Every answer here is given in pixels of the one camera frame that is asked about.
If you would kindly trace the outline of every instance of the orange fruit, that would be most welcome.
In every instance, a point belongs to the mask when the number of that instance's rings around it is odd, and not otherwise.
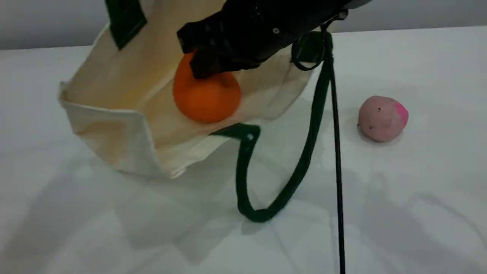
[[[195,79],[189,62],[193,53],[181,59],[174,77],[173,96],[179,111],[200,123],[215,123],[231,116],[238,108],[242,93],[231,72]]]

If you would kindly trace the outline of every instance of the pink ball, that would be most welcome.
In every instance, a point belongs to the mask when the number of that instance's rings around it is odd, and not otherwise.
[[[360,108],[358,125],[370,139],[388,142],[401,134],[408,118],[408,111],[398,101],[388,97],[372,96]]]

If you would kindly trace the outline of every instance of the black cable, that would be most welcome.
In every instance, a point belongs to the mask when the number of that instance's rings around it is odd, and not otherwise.
[[[337,84],[335,81],[335,70],[333,68],[333,58],[332,58],[332,48],[329,45],[326,36],[326,30],[330,24],[335,20],[344,20],[348,15],[348,10],[340,11],[335,17],[323,24],[321,28],[321,33],[323,33],[323,48],[320,53],[320,58],[316,64],[310,68],[307,68],[301,64],[297,59],[297,49],[299,48],[300,41],[293,43],[292,46],[292,62],[300,70],[308,71],[312,70],[323,62],[323,66],[327,66],[330,72],[330,83],[331,83],[331,93],[332,93],[332,108],[333,108],[333,129],[334,129],[334,139],[335,139],[335,172],[337,174],[337,215],[338,215],[338,256],[340,259],[340,274],[345,274],[345,233],[344,233],[344,222],[343,222],[343,187],[341,180],[341,151],[340,151],[340,126],[338,119],[338,102],[337,102]]]
[[[340,151],[340,125],[338,120],[338,101],[337,101],[337,84],[335,81],[335,70],[333,61],[329,56],[323,65],[328,65],[330,70],[330,82],[332,92],[333,108],[333,130],[335,133],[335,172],[337,174],[337,213],[338,213],[338,250],[340,258],[340,273],[345,274],[345,235],[343,228],[343,188],[341,182],[341,151]]]

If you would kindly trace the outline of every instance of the white tablecloth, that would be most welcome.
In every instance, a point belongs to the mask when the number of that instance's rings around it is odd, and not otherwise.
[[[349,274],[487,272],[487,27],[335,34]],[[237,211],[238,142],[175,181],[108,168],[56,101],[88,47],[0,51],[0,273],[338,273],[331,100],[310,170],[273,221]],[[263,127],[250,168],[256,206],[294,169],[308,90]],[[356,130],[361,103],[393,97],[402,136]]]

